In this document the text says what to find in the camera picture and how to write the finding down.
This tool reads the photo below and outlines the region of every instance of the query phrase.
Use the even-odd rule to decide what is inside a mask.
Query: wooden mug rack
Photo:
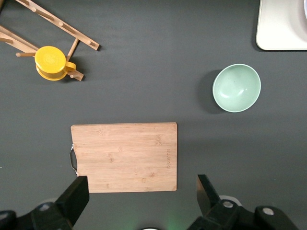
[[[79,41],[85,43],[89,47],[91,47],[94,50],[97,50],[99,48],[99,44],[92,40],[91,38],[87,37],[86,35],[82,34],[80,31],[76,30],[72,26],[68,25],[55,15],[51,14],[50,12],[46,11],[36,3],[32,2],[31,0],[16,0],[26,8],[30,9],[32,12],[38,14],[39,16],[45,18],[47,21],[51,22],[52,24],[56,25],[58,28],[62,29],[63,31],[69,33],[71,36],[75,37],[75,40],[66,56],[66,60],[68,61]],[[3,5],[4,0],[0,0],[0,9]],[[33,44],[27,42],[23,38],[19,37],[18,35],[14,34],[13,32],[9,31],[8,29],[4,28],[0,25],[0,42],[5,42],[19,50],[22,51],[22,53],[16,53],[16,56],[18,57],[33,57],[35,56],[36,51],[38,50],[38,47],[34,46]],[[83,74],[74,70],[69,71],[68,75],[71,78],[75,78],[79,81],[82,80]]]

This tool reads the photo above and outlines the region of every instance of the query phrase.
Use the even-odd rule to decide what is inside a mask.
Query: cutting board handle
[[[71,152],[69,153],[69,156],[71,159],[71,167],[75,171],[76,175],[78,175],[77,173],[78,163],[77,163],[77,157],[76,157],[75,151],[73,150],[73,144],[71,145]]]

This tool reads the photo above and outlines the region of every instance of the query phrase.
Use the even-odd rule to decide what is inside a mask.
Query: green bowl
[[[224,110],[232,113],[250,108],[258,99],[261,81],[250,66],[234,64],[223,69],[213,83],[213,97]]]

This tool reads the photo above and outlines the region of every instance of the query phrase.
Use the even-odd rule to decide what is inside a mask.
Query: bowl rim
[[[214,95],[214,91],[215,91],[214,88],[215,88],[215,84],[216,84],[217,79],[220,77],[220,75],[221,75],[225,70],[227,70],[227,69],[229,69],[229,68],[231,68],[231,67],[233,67],[233,66],[245,66],[245,67],[250,68],[252,71],[254,71],[254,72],[256,73],[257,79],[258,79],[258,81],[259,81],[259,91],[258,91],[257,97],[255,98],[255,100],[253,101],[253,103],[252,103],[250,106],[248,106],[247,108],[244,108],[244,109],[242,109],[242,110],[228,110],[228,109],[226,109],[226,108],[223,108],[223,107],[219,104],[218,100],[215,98],[215,95]],[[214,79],[214,82],[213,82],[213,86],[212,86],[212,94],[213,94],[213,97],[214,97],[215,102],[218,104],[219,107],[221,107],[221,108],[224,109],[225,111],[228,111],[228,112],[231,112],[231,113],[239,113],[239,112],[243,112],[243,111],[249,109],[249,108],[258,100],[259,95],[260,95],[260,91],[261,91],[261,80],[260,80],[259,74],[258,74],[251,66],[246,65],[246,64],[240,64],[240,63],[238,63],[238,64],[233,64],[233,65],[230,65],[230,66],[227,66],[226,68],[224,68],[224,69],[216,76],[216,78]]]

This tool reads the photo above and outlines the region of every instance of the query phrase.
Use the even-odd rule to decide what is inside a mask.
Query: white tray
[[[264,50],[307,50],[304,0],[260,0],[256,42]]]

